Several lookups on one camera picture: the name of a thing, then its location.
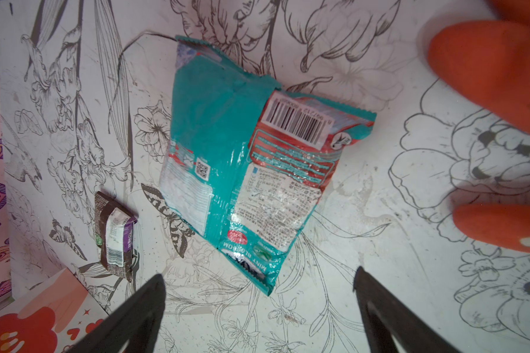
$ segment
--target white label with barcode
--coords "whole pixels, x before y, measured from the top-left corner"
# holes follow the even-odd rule
[[[108,264],[124,266],[124,227],[129,216],[114,208],[106,221],[106,260]]]
[[[331,117],[279,92],[271,95],[261,122],[317,150],[324,146],[334,123]]]

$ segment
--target butterfly drawing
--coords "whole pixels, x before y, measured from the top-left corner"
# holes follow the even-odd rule
[[[148,201],[159,211],[163,217],[169,221],[170,240],[178,253],[178,256],[184,258],[186,247],[188,245],[187,238],[194,235],[194,230],[191,226],[182,220],[176,213],[172,212],[165,204],[163,195],[155,187],[141,184],[141,189],[148,198]]]
[[[61,226],[55,218],[53,218],[53,229],[49,233],[51,239],[57,243],[65,243],[71,247],[71,249],[83,260],[86,260],[85,254],[82,252],[81,248],[77,245],[73,231],[69,227]]]

